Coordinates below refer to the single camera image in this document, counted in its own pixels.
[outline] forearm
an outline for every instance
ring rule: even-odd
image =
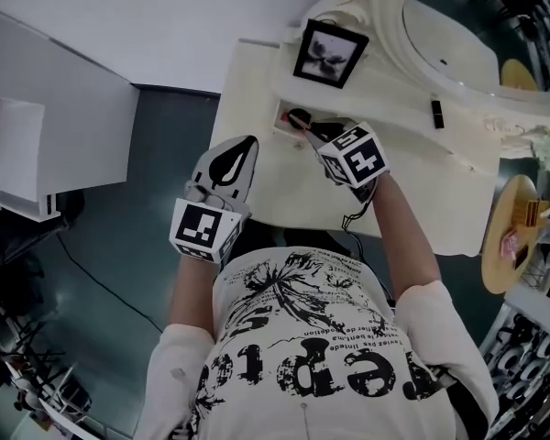
[[[373,197],[395,300],[414,285],[441,280],[434,252],[390,174],[379,177]]]
[[[190,325],[214,336],[212,288],[218,266],[181,255],[170,307],[170,325]]]

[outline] black and white qr-like marker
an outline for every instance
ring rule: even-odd
[[[375,132],[366,122],[345,132],[317,150],[330,174],[358,188],[389,169]]]
[[[187,256],[221,262],[240,234],[241,214],[177,199],[170,242]]]

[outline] person's left arm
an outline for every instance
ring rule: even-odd
[[[135,439],[166,440],[192,416],[202,368],[214,340],[212,288],[218,267],[181,256],[163,331],[148,364],[145,405]]]

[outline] mirror frame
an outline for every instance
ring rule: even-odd
[[[370,0],[373,27],[383,50],[416,84],[437,96],[473,104],[485,113],[522,124],[550,126],[550,93],[527,92],[500,86],[493,95],[461,85],[430,65],[415,49],[403,22],[405,0]]]

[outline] dark green floor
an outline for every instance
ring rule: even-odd
[[[434,10],[450,17],[476,34],[490,47],[499,61],[499,73],[507,59],[517,59],[531,70],[532,63],[525,42],[513,30],[514,23],[508,20],[493,25],[501,8],[497,0],[469,2],[469,0],[418,0]]]
[[[174,201],[207,149],[217,103],[186,94],[141,93],[127,182],[87,190],[83,215],[62,234],[85,268],[158,325],[165,321],[179,261],[168,241]],[[502,172],[515,174],[518,165],[505,164]],[[346,236],[334,236],[353,246]],[[368,262],[387,281],[380,241],[363,241]],[[46,273],[42,292],[58,311],[46,329],[49,338],[77,363],[93,397],[93,415],[132,433],[159,334],[77,270],[55,237],[40,245],[37,255]],[[502,298],[484,290],[480,258],[441,257],[439,263],[455,306],[479,343]]]

